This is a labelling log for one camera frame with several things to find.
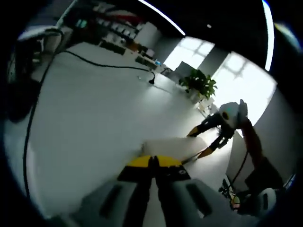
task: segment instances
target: potted plant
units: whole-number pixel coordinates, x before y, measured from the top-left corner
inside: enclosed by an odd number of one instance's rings
[[[205,75],[200,70],[195,69],[191,71],[188,77],[181,78],[179,84],[187,88],[186,92],[194,103],[201,101],[203,98],[208,100],[217,89],[216,81],[211,79],[210,75]]]

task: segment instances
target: window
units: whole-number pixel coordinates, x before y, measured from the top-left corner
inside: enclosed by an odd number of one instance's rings
[[[243,99],[248,105],[248,118],[253,125],[265,111],[276,89],[276,82],[266,71],[233,52],[213,79],[218,87],[213,97],[214,104],[220,107],[228,102],[239,103]]]
[[[194,69],[197,69],[213,47],[214,44],[210,42],[185,37],[168,56],[164,64],[170,69],[175,70],[183,61]]]

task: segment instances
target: office desk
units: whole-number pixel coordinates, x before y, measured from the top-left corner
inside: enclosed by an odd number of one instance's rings
[[[100,64],[144,67],[86,43],[70,51]],[[37,72],[35,78],[43,73]],[[56,56],[42,86],[27,156],[31,198],[46,217],[75,210],[85,195],[115,178],[145,140],[185,137],[203,120],[175,83],[157,74],[155,87],[147,83],[152,77],[97,67],[68,53]],[[28,117],[18,124],[6,122],[7,155],[21,188],[27,123]],[[187,169],[218,189],[229,154],[215,151]],[[146,218],[151,216],[157,219],[149,209]]]

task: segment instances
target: ceiling light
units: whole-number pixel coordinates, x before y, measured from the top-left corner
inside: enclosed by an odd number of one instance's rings
[[[152,10],[154,10],[155,12],[157,12],[158,14],[160,14],[163,18],[165,18],[168,22],[170,22],[182,35],[185,35],[185,32],[183,32],[183,30],[176,25],[175,22],[173,22],[171,19],[168,18],[168,16],[166,16],[164,13],[162,13],[160,10],[158,10],[156,7],[152,6],[150,3],[144,1],[144,0],[138,0],[139,2],[143,3],[145,6],[151,8]]]
[[[262,0],[262,3],[265,13],[267,36],[268,36],[267,58],[265,63],[265,69],[269,71],[274,54],[274,42],[275,42],[274,23],[273,23],[273,18],[271,16],[269,5],[264,0]]]

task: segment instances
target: wall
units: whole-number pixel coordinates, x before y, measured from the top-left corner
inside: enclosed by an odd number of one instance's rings
[[[154,49],[154,46],[160,37],[161,32],[157,29],[157,27],[150,22],[147,22],[140,30],[134,41],[150,49]]]
[[[229,51],[214,46],[198,69],[204,74],[211,76],[214,75],[229,53]]]
[[[178,45],[182,38],[174,38],[174,37],[167,37],[162,36],[158,42],[155,44],[154,51],[155,51],[155,58],[158,59],[161,63],[168,58],[170,53],[174,50],[174,48]]]
[[[260,137],[264,155],[280,173],[284,182],[293,173],[298,157],[303,150],[302,132],[295,115],[282,93],[277,89],[265,112],[254,126]],[[246,146],[243,138],[236,134],[233,138],[232,154],[227,175],[233,179],[243,161]],[[234,186],[246,190],[244,180],[253,171],[248,157]]]

